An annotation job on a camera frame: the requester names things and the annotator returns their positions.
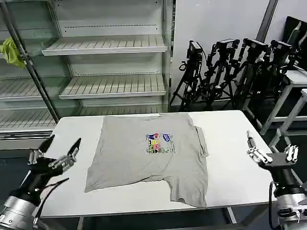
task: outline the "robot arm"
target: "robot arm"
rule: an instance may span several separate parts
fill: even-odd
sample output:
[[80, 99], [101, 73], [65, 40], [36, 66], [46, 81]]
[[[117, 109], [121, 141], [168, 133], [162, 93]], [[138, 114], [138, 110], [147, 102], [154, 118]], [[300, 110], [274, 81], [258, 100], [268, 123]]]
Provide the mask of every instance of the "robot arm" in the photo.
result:
[[[13, 190], [5, 202], [5, 208], [0, 214], [0, 229], [32, 230], [40, 216], [44, 202], [35, 217], [33, 217], [33, 213], [41, 204], [41, 193], [45, 188], [51, 186], [47, 186], [49, 180], [62, 175], [77, 161], [75, 157], [79, 151], [81, 139], [77, 140], [67, 155], [59, 159], [46, 158], [45, 152], [53, 139], [54, 135], [30, 153], [29, 173], [21, 186]], [[67, 179], [55, 183], [53, 189], [65, 181]]]
[[248, 132], [248, 145], [248, 155], [258, 166], [268, 170], [272, 175], [276, 187], [274, 196], [277, 198], [277, 214], [281, 227], [302, 229], [304, 226], [305, 228], [307, 226], [307, 192], [292, 171], [292, 167], [297, 162], [298, 147], [289, 145], [283, 153], [266, 154], [256, 147], [250, 132]]

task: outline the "t-shirt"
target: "t-shirt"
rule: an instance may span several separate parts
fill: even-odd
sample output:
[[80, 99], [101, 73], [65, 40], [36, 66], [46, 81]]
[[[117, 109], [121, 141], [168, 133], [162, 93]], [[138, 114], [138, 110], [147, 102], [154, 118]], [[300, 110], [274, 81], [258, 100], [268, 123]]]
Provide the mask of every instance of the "t-shirt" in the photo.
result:
[[167, 181], [171, 200], [206, 207], [205, 139], [187, 113], [106, 116], [85, 192], [140, 181]]

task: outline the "empty shelf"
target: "empty shelf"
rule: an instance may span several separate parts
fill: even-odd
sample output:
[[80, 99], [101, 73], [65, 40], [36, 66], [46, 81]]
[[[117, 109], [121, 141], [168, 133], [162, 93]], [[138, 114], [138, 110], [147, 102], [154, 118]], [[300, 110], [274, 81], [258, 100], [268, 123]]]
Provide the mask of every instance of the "empty shelf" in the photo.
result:
[[161, 53], [167, 51], [161, 35], [127, 35], [99, 37], [60, 38], [43, 50], [45, 56], [113, 54], [113, 53]]
[[0, 111], [0, 132], [53, 130], [55, 126], [56, 123], [47, 109]]
[[162, 74], [74, 77], [61, 99], [140, 97], [165, 95]]
[[[65, 78], [43, 78], [42, 80], [46, 86], [46, 90], [50, 97], [58, 96], [63, 89]], [[0, 101], [35, 101], [41, 100], [36, 85], [32, 78], [22, 79], [5, 79], [0, 80]]]
[[79, 116], [156, 114], [162, 112], [162, 105], [84, 107], [80, 111]]

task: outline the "white table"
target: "white table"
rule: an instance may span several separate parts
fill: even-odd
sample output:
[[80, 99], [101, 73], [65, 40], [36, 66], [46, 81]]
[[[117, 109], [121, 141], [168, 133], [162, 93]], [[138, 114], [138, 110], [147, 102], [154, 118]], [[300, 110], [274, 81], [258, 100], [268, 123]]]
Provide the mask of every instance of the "white table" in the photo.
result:
[[[268, 202], [268, 171], [247, 155], [246, 132], [252, 131], [257, 146], [269, 147], [241, 111], [189, 113], [194, 125], [203, 129], [208, 147], [208, 208], [246, 206]], [[92, 164], [101, 134], [103, 116], [66, 117], [54, 130], [55, 139], [47, 157], [66, 154], [82, 138], [75, 165], [51, 183], [69, 177], [45, 203], [42, 217], [82, 217], [113, 214], [150, 213], [195, 209], [170, 201], [167, 182], [141, 182], [84, 193], [87, 169]]]
[[[282, 105], [284, 104], [285, 100], [289, 96], [291, 90], [293, 88], [307, 88], [307, 72], [301, 69], [298, 70], [289, 70], [287, 71], [287, 78], [290, 81], [290, 84], [285, 87], [283, 90], [282, 95], [278, 99], [274, 109], [272, 110], [271, 114], [269, 115], [267, 121], [262, 126], [262, 124], [258, 122], [258, 125], [261, 127], [260, 133], [264, 135], [272, 122], [284, 122], [286, 121], [287, 117], [276, 117], [278, 112], [280, 111]], [[295, 118], [295, 121], [307, 121], [307, 116], [298, 116]]]

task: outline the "yellow cloth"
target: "yellow cloth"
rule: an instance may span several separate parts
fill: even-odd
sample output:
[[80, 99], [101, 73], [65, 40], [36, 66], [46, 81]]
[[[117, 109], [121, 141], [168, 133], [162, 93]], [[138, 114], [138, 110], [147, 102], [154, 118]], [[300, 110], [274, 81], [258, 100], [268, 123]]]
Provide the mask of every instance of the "yellow cloth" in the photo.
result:
[[3, 45], [0, 46], [0, 52], [4, 54], [4, 59], [8, 64], [13, 64], [23, 69], [25, 68], [24, 60], [20, 56], [16, 44], [11, 37], [6, 39]]

